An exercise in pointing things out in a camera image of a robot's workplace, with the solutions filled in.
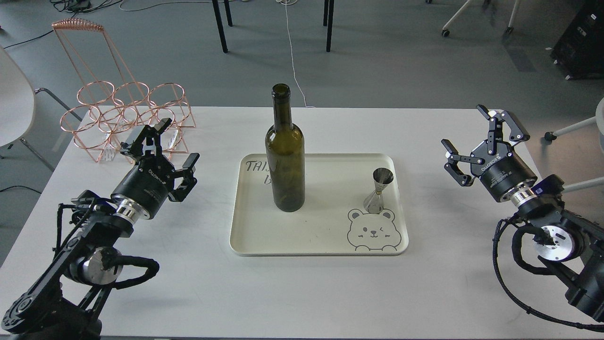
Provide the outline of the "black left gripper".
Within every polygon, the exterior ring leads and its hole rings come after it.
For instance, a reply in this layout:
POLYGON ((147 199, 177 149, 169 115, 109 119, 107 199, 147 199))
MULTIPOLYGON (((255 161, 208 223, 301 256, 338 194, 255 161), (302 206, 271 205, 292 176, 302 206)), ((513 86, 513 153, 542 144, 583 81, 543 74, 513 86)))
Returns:
POLYGON ((162 156, 160 136, 170 125, 172 119, 164 118, 153 126, 134 127, 128 139, 120 144, 119 153, 137 164, 114 189, 111 198, 115 203, 123 199, 135 202, 142 208, 145 219, 153 219, 166 198, 171 202, 183 202, 198 183, 194 166, 199 153, 190 153, 183 167, 176 171, 167 159, 145 159, 162 156), (178 178, 183 180, 174 188, 174 179, 178 178))

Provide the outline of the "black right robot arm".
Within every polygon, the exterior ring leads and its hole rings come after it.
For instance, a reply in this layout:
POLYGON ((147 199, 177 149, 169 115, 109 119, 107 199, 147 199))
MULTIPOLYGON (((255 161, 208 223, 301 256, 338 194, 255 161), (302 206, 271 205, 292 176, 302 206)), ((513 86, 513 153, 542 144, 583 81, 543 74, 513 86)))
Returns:
POLYGON ((541 181, 515 151, 529 140, 515 114, 477 105, 489 122, 489 131, 470 155, 461 155, 446 138, 444 169, 461 187, 479 179, 496 202, 512 202, 517 211, 496 226, 492 250, 495 275, 508 297, 529 315, 578 329, 602 332, 604 318, 603 228, 568 211, 562 200, 564 182, 556 175, 541 181), (595 324, 553 318, 519 300, 506 286, 498 264, 501 236, 515 228, 511 251, 515 263, 533 275, 556 276, 565 286, 570 304, 595 324))

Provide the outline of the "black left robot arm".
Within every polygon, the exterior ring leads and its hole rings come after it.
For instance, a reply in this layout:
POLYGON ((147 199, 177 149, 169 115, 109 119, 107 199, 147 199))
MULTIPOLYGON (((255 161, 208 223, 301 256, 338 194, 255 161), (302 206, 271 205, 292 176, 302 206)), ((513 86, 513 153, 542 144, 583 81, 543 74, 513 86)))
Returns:
POLYGON ((100 313, 113 289, 142 284, 159 271, 157 261, 115 249, 139 219, 152 219, 166 199, 181 202, 197 183, 191 153, 176 170, 162 153, 160 136, 172 125, 137 126, 120 152, 134 160, 110 198, 84 191, 71 204, 74 229, 58 238, 54 258, 39 279, 7 310, 1 326, 11 340, 99 340, 100 313))

